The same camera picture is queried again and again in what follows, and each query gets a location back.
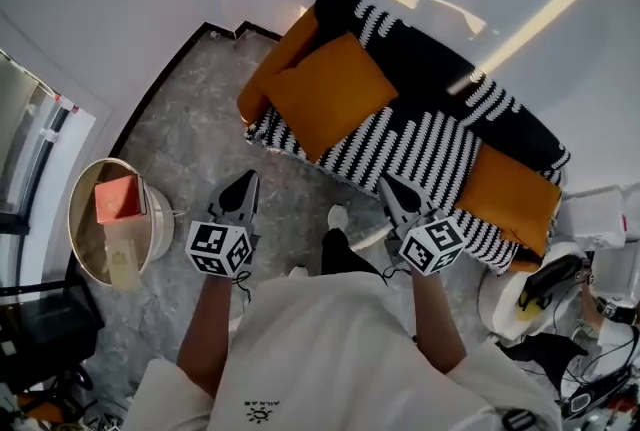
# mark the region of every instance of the gray floor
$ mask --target gray floor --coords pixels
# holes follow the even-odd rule
[[[334,203],[347,206],[347,235],[357,240],[383,222],[379,203],[298,161],[249,145],[235,100],[274,43],[248,34],[237,42],[203,37],[154,97],[127,140],[121,157],[163,192],[173,208],[186,214],[176,221],[169,251],[149,266],[144,288],[118,293],[90,282],[106,321],[96,354],[86,368],[105,406],[127,406],[150,359],[175,360],[195,306],[203,276],[184,254],[189,223],[203,217],[212,185],[248,168],[261,177],[256,232],[261,236],[247,285],[285,275],[304,264],[319,268],[326,215]],[[379,269],[390,261],[381,243],[361,252]],[[483,267],[460,258],[444,272],[454,318],[464,341],[483,341],[487,330],[476,310]],[[390,283],[400,321],[413,333],[409,277]],[[231,317],[243,309],[234,288]]]

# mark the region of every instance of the person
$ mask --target person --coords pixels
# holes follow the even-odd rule
[[[562,378],[563,397],[570,397],[580,386],[616,372],[626,365],[640,367],[638,325],[614,322],[602,315],[585,282],[581,286],[581,303],[583,318],[590,329],[578,326],[573,333],[573,340],[588,354],[577,356],[569,363]],[[636,308],[636,315],[638,314],[640,306]]]
[[[467,352],[438,274],[412,273],[414,343],[345,221],[334,206],[320,276],[256,289],[230,348],[231,280],[208,276],[177,364],[149,363],[123,430],[495,430],[514,409],[530,413],[509,429],[561,428],[552,397],[493,343]]]

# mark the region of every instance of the leg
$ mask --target leg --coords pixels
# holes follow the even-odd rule
[[[349,241],[339,228],[329,230],[322,239],[323,275],[364,271],[380,275],[378,271],[358,254],[351,251]]]

